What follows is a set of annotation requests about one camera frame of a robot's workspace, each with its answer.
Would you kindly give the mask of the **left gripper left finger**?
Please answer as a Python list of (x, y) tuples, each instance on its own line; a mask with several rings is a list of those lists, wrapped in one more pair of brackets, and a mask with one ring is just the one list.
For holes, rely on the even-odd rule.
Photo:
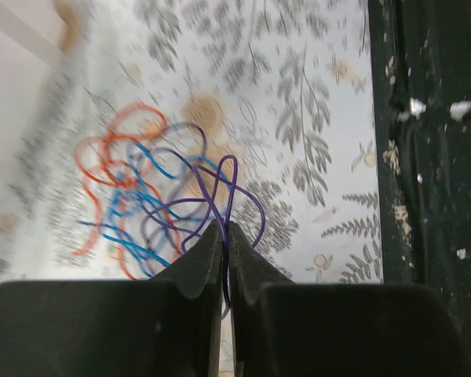
[(149, 280), (0, 284), (0, 376), (215, 376), (221, 232)]

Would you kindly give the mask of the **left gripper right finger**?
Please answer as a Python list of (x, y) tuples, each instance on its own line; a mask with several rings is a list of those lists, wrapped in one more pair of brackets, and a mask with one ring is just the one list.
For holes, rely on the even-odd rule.
[(418, 284), (297, 284), (228, 231), (237, 376), (471, 376), (440, 300)]

